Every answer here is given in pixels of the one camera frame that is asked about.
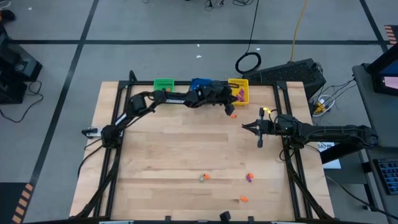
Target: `computer monitor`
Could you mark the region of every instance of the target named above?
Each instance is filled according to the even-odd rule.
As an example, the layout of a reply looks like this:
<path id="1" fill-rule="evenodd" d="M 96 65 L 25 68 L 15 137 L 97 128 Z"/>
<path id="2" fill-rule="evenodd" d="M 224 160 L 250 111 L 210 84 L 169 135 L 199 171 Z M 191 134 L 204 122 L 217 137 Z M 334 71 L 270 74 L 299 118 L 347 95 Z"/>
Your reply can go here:
<path id="1" fill-rule="evenodd" d="M 398 96 L 398 44 L 392 46 L 366 68 L 377 93 Z"/>

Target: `orange block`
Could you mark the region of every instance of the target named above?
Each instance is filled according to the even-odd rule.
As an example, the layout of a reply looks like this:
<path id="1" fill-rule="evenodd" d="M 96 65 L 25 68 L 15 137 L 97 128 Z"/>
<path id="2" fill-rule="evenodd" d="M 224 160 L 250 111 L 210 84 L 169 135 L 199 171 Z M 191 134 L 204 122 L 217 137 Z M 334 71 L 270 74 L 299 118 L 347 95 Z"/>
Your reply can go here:
<path id="1" fill-rule="evenodd" d="M 248 202 L 249 200 L 248 200 L 248 198 L 247 197 L 241 197 L 241 200 L 242 200 L 242 202 Z"/>

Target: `blue basket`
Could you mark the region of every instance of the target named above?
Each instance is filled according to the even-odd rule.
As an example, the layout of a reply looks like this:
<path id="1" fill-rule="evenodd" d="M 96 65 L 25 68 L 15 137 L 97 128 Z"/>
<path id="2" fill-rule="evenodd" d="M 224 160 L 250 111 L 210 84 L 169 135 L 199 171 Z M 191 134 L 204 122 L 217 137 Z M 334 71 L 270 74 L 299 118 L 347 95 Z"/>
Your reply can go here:
<path id="1" fill-rule="evenodd" d="M 209 78 L 192 78 L 189 90 L 196 90 L 199 86 L 207 86 L 212 80 Z"/>

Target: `black keyboard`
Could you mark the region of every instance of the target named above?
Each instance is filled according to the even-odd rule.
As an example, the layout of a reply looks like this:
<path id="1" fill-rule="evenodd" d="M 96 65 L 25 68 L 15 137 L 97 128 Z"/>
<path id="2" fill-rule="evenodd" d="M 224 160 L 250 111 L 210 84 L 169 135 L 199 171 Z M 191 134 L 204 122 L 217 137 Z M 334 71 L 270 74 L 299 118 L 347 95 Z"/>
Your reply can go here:
<path id="1" fill-rule="evenodd" d="M 398 158 L 373 161 L 387 194 L 398 195 Z"/>
<path id="2" fill-rule="evenodd" d="M 289 66 L 285 65 L 281 68 L 272 70 L 263 70 L 250 76 L 249 81 L 252 82 L 275 82 L 280 80 L 288 80 L 291 82 L 303 82 L 304 84 L 313 83 L 316 79 L 313 70 L 308 67 L 307 63 L 294 63 Z"/>

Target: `wooden table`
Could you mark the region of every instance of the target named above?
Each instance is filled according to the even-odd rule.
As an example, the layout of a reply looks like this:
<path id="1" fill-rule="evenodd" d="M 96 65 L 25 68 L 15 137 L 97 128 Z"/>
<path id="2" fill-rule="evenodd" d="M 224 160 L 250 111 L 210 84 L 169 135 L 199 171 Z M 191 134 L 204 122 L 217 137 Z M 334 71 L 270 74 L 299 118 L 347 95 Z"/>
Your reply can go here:
<path id="1" fill-rule="evenodd" d="M 302 83 L 287 85 L 294 116 L 311 123 Z M 111 121 L 117 86 L 117 82 L 102 83 L 93 126 Z M 134 85 L 132 95 L 152 88 Z M 188 86 L 175 87 L 187 90 Z M 284 107 L 282 92 L 280 98 Z M 279 159 L 280 136 L 264 136 L 264 147 L 258 149 L 257 137 L 241 128 L 256 120 L 264 106 L 275 108 L 272 87 L 250 86 L 250 104 L 236 106 L 235 119 L 225 115 L 223 106 L 160 105 L 156 113 L 132 125 L 124 135 L 111 218 L 164 220 L 170 215 L 172 220 L 220 220 L 219 215 L 228 210 L 231 221 L 245 221 L 248 216 L 256 221 L 294 220 L 286 167 Z M 85 156 L 99 145 L 89 147 Z M 81 169 L 70 215 L 76 215 L 98 188 L 104 152 L 101 149 Z M 333 216 L 319 153 L 308 147 L 301 155 L 309 191 Z M 246 180 L 247 173 L 254 174 L 252 183 Z M 210 180 L 199 182 L 203 174 L 209 174 Z M 304 217 L 298 188 L 297 195 Z M 249 201 L 240 201 L 241 196 Z M 105 193 L 102 214 L 107 197 Z"/>

